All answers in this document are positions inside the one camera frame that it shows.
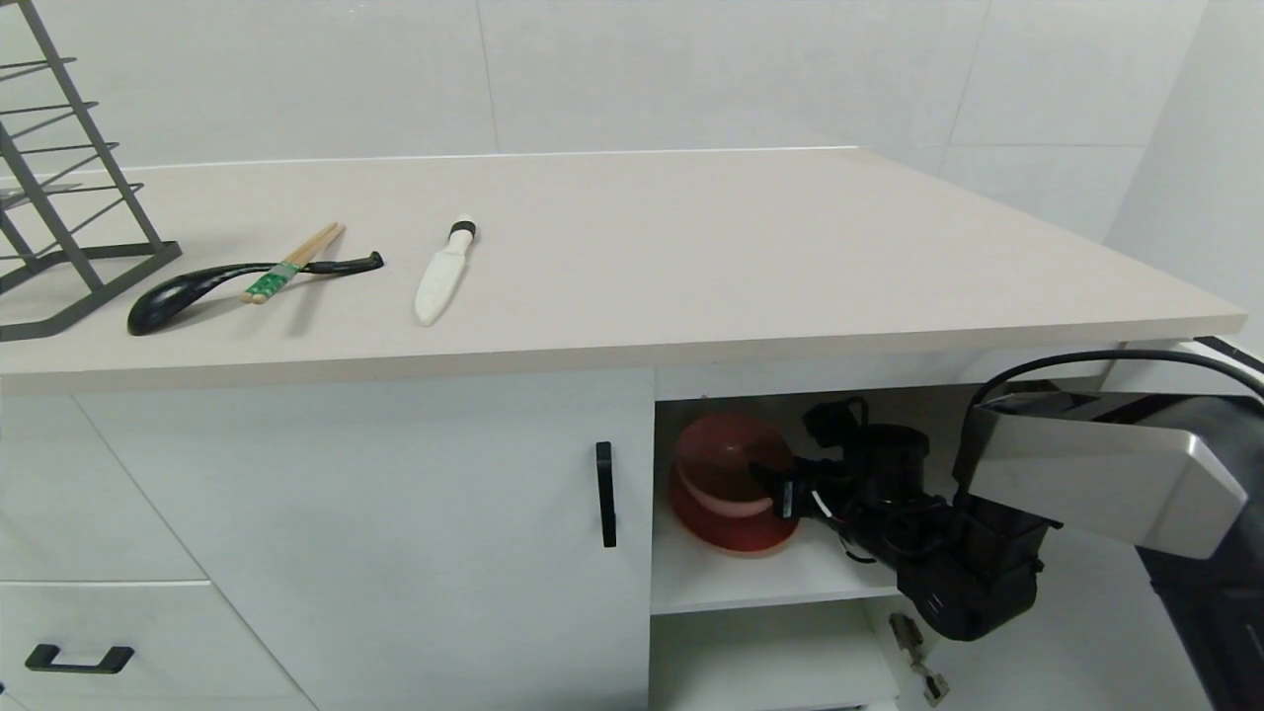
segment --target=countertop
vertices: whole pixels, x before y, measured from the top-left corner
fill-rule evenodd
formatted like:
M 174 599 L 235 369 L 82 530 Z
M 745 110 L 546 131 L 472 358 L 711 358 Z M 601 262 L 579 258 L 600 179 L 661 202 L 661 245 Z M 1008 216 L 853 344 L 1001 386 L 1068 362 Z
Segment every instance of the countertop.
M 185 256 L 70 330 L 0 344 L 5 392 L 362 381 L 1234 333 L 1245 314 L 1131 258 L 860 149 L 686 151 L 244 163 L 128 171 Z M 95 205 L 63 210 L 90 214 Z M 20 210 L 15 210 L 14 218 Z M 458 215 L 479 226 L 447 311 L 417 282 Z M 125 210 L 87 243 L 139 240 Z M 241 278 L 166 330 L 126 333 L 178 273 L 320 258 L 264 306 Z M 70 268 L 0 297 L 47 315 Z

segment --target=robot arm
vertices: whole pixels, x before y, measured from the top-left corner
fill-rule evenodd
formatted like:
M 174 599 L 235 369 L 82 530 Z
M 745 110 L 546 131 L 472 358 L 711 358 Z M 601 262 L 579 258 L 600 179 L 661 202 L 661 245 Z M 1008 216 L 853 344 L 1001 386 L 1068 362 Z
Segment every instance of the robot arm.
M 818 444 L 842 448 L 842 459 L 753 473 L 779 516 L 822 520 L 894 568 L 900 592 L 948 639 L 978 639 L 1035 603 L 1049 529 L 1066 524 L 1133 543 L 1216 707 L 1264 708 L 1264 507 L 1254 505 L 1264 500 L 1264 404 L 1062 391 L 985 401 L 1014 374 L 1103 358 L 1211 367 L 1264 399 L 1260 381 L 1197 356 L 1072 354 L 980 390 L 951 502 L 923 488 L 928 438 L 870 424 L 863 407 L 857 417 L 858 399 L 804 417 Z

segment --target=metal dish rack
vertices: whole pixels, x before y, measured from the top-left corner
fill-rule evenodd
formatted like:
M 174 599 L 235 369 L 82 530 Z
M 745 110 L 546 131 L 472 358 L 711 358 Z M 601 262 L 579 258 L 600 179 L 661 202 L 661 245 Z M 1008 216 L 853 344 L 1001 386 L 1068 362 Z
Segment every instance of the metal dish rack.
M 101 138 L 101 132 L 97 130 L 96 123 L 94 123 L 92 116 L 88 114 L 88 110 L 96 106 L 96 102 L 83 101 L 78 90 L 75 89 L 70 72 L 66 71 L 66 65 L 73 62 L 75 58 L 61 57 L 57 53 L 52 39 L 48 37 L 48 32 L 44 29 L 43 22 L 39 19 L 39 14 L 35 11 L 34 0 L 0 0 L 0 22 L 11 22 L 13 16 L 9 16 L 9 14 L 15 13 L 15 9 L 25 19 L 27 27 L 30 29 L 43 58 L 0 65 L 0 156 L 4 157 L 9 172 L 14 182 L 16 182 L 16 187 L 0 187 L 0 232 L 4 233 L 13 247 L 13 254 L 0 254 L 0 261 L 21 262 L 21 266 L 16 269 L 0 276 L 0 304 L 3 304 L 4 296 L 14 288 L 57 264 L 67 262 L 83 281 L 87 294 L 64 305 L 58 312 L 47 319 L 18 324 L 0 324 L 0 342 L 44 338 L 61 333 L 115 296 L 135 286 L 140 280 L 154 273 L 176 257 L 179 257 L 179 244 L 163 242 L 158 237 L 149 218 L 145 216 L 145 211 L 140 207 L 140 201 L 137 200 L 137 192 L 144 187 L 144 183 L 128 182 L 118 162 L 111 156 L 111 151 L 118 147 L 118 143 L 106 143 Z M 47 77 L 48 75 L 52 75 L 59 85 L 62 96 L 66 100 L 64 102 L 16 109 L 5 108 L 4 82 L 28 76 L 32 78 Z M 43 118 L 44 115 L 49 115 L 49 118 Z M 21 130 L 10 132 L 5 123 L 14 120 L 15 116 L 19 118 L 18 120 L 35 118 L 37 121 Z M 19 139 L 72 118 L 83 129 L 87 143 L 25 151 L 18 147 Z M 27 162 L 27 156 L 59 154 L 63 152 L 73 156 L 76 151 L 90 151 L 91 154 L 75 161 L 70 167 L 49 177 L 37 178 Z M 106 177 L 109 177 L 109 182 L 105 185 L 57 183 L 57 181 L 96 161 L 100 161 L 101 167 L 105 168 Z M 54 197 L 66 194 L 96 191 L 118 191 L 119 196 L 87 219 L 78 221 L 73 226 L 67 226 L 54 206 Z M 27 238 L 23 237 L 14 221 L 9 219 L 10 210 L 24 205 L 29 205 L 30 209 L 35 210 L 48 234 L 52 237 L 51 244 L 32 249 Z M 140 228 L 142 234 L 144 234 L 145 242 L 80 247 L 75 235 L 119 205 L 126 205 L 128 210 L 131 211 L 131 216 Z M 92 262 L 95 259 L 120 257 L 147 258 L 112 280 L 102 281 L 97 271 L 92 267 Z

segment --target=red bowl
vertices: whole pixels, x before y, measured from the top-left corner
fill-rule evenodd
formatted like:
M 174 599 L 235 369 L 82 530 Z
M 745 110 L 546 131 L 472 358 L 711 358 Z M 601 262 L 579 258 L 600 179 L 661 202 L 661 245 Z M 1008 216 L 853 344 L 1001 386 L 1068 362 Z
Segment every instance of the red bowl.
M 733 519 L 756 516 L 772 498 L 753 477 L 757 463 L 787 471 L 794 454 L 771 423 L 742 412 L 717 412 L 685 428 L 676 440 L 675 466 L 681 483 L 708 511 Z
M 715 514 L 690 496 L 675 467 L 669 473 L 667 498 L 671 502 L 671 511 L 685 526 L 685 530 L 724 553 L 770 554 L 790 540 L 790 536 L 799 528 L 796 519 L 777 519 L 771 510 L 743 519 Z

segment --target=chopstick label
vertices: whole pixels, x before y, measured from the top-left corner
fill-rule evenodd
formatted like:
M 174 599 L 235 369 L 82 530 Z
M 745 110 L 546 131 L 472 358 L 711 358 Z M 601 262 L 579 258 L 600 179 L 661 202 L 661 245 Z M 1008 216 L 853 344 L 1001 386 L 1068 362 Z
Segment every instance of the chopstick label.
M 246 294 L 260 295 L 265 299 L 272 299 L 281 287 L 289 283 L 289 280 L 295 278 L 295 275 L 302 267 L 298 264 L 292 264 L 289 262 L 278 262 L 276 267 L 268 269 L 268 273 L 259 277 L 259 281 L 250 285 L 250 288 L 245 290 Z

